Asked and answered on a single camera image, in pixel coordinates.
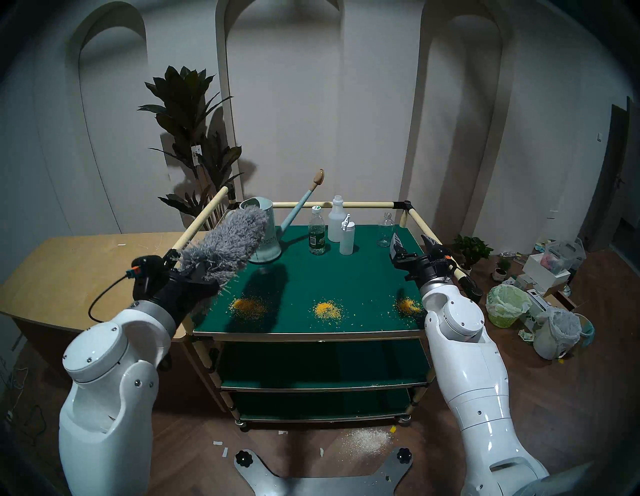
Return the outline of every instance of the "white powder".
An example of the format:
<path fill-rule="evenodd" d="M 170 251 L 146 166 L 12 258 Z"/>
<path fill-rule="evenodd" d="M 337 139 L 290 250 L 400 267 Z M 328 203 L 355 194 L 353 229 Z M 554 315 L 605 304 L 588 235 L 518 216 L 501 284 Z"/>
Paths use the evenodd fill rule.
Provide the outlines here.
<path fill-rule="evenodd" d="M 344 437 L 344 452 L 351 456 L 378 455 L 393 441 L 386 428 L 355 429 Z"/>

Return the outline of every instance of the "potted plant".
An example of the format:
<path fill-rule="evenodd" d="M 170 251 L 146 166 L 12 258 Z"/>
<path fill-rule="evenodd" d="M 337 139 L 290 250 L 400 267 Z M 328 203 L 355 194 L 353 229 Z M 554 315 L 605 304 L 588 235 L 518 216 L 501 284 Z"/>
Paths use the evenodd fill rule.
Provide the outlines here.
<path fill-rule="evenodd" d="M 507 278 L 507 272 L 509 271 L 510 267 L 511 262 L 504 257 L 500 257 L 500 259 L 498 260 L 498 265 L 495 268 L 495 271 L 493 271 L 493 274 L 491 274 L 491 277 L 496 282 L 504 281 Z"/>
<path fill-rule="evenodd" d="M 204 95 L 214 76 L 207 77 L 205 70 L 198 72 L 183 67 L 180 72 L 169 66 L 164 78 L 155 77 L 154 84 L 145 83 L 147 88 L 162 102 L 162 105 L 142 105 L 138 110 L 156 114 L 156 121 L 164 130 L 173 136 L 173 153 L 151 148 L 182 162 L 189 168 L 199 185 L 200 199 L 196 199 L 196 192 L 185 193 L 184 199 L 178 195 L 168 194 L 166 198 L 158 197 L 160 201 L 180 212 L 192 217 L 198 216 L 209 203 L 210 196 L 220 190 L 223 185 L 229 187 L 229 198 L 234 198 L 231 181 L 237 175 L 231 176 L 231 165 L 238 160 L 241 147 L 225 147 L 221 136 L 214 132 L 207 136 L 205 119 L 222 102 L 231 97 L 221 99 L 211 105 L 220 94 L 205 101 Z M 222 212 L 215 211 L 216 220 Z"/>
<path fill-rule="evenodd" d="M 487 246 L 486 243 L 479 237 L 458 236 L 453 242 L 454 253 L 462 255 L 462 260 L 456 261 L 460 264 L 460 268 L 463 271 L 469 273 L 471 267 L 473 267 L 480 259 L 488 259 L 489 255 L 493 251 L 493 248 Z"/>

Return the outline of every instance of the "watering can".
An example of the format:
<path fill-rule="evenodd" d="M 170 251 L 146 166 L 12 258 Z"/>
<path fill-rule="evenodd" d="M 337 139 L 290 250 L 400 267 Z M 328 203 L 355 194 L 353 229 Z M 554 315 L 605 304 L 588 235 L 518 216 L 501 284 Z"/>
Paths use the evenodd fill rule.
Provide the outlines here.
<path fill-rule="evenodd" d="M 322 184 L 323 180 L 324 170 L 320 169 L 314 177 L 311 188 L 308 189 L 308 191 L 300 199 L 298 204 L 296 204 L 287 218 L 284 219 L 284 221 L 280 225 L 280 228 L 278 229 L 276 229 L 276 223 L 273 218 L 273 202 L 271 200 L 262 196 L 254 196 L 253 198 L 249 198 L 248 200 L 240 203 L 241 209 L 245 209 L 250 206 L 256 206 L 260 210 L 267 212 L 268 216 L 267 227 L 264 230 L 264 237 L 262 238 L 258 249 L 249 258 L 250 262 L 253 262 L 254 264 L 265 264 L 277 259 L 280 256 L 280 254 L 282 253 L 282 249 L 280 248 L 279 239 L 287 230 L 287 227 L 289 227 L 289 225 L 293 222 L 293 219 L 296 218 L 296 215 L 298 215 L 298 212 L 300 212 L 302 205 L 305 204 L 305 202 L 311 196 L 311 193 L 314 192 L 316 186 Z"/>

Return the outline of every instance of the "shelf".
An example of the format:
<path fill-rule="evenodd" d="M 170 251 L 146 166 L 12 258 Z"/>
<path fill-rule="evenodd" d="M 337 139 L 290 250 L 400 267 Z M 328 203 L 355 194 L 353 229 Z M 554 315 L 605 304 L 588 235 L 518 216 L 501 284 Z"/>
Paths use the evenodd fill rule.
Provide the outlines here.
<path fill-rule="evenodd" d="M 386 419 L 403 415 L 406 389 L 329 393 L 234 392 L 241 420 L 254 422 L 335 422 Z"/>
<path fill-rule="evenodd" d="M 344 391 L 425 384 L 418 339 L 226 343 L 216 371 L 223 390 Z"/>
<path fill-rule="evenodd" d="M 282 255 L 267 264 L 249 264 L 225 287 L 206 316 L 194 318 L 194 334 L 221 341 L 375 340 L 424 335 L 420 292 L 406 272 L 393 267 L 389 248 L 376 244 L 378 226 L 359 225 L 352 255 L 337 243 L 312 255 L 307 226 L 290 226 L 282 236 Z M 397 228 L 409 252 L 420 247 L 407 228 Z M 413 300 L 410 315 L 396 303 Z M 236 299 L 253 311 L 234 307 Z M 332 302 L 339 316 L 320 318 L 315 307 Z"/>

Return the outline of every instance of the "plastic bottle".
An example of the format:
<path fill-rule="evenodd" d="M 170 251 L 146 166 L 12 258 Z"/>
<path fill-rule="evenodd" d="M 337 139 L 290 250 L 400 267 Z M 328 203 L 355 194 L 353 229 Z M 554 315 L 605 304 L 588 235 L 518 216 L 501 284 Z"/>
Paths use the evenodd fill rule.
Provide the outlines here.
<path fill-rule="evenodd" d="M 321 214 L 322 207 L 311 207 L 311 220 L 309 221 L 309 251 L 314 255 L 324 253 L 324 219 Z"/>
<path fill-rule="evenodd" d="M 391 220 L 391 212 L 385 212 L 385 217 L 378 224 L 378 246 L 389 246 L 394 235 L 394 222 Z"/>
<path fill-rule="evenodd" d="M 344 209 L 342 208 L 343 199 L 340 195 L 333 197 L 333 208 L 329 212 L 329 241 L 339 243 L 342 239 L 342 230 L 340 224 L 344 220 Z"/>
<path fill-rule="evenodd" d="M 356 234 L 356 225 L 351 221 L 351 214 L 347 214 L 340 224 L 342 239 L 340 240 L 340 254 L 351 255 L 353 253 L 353 238 Z"/>

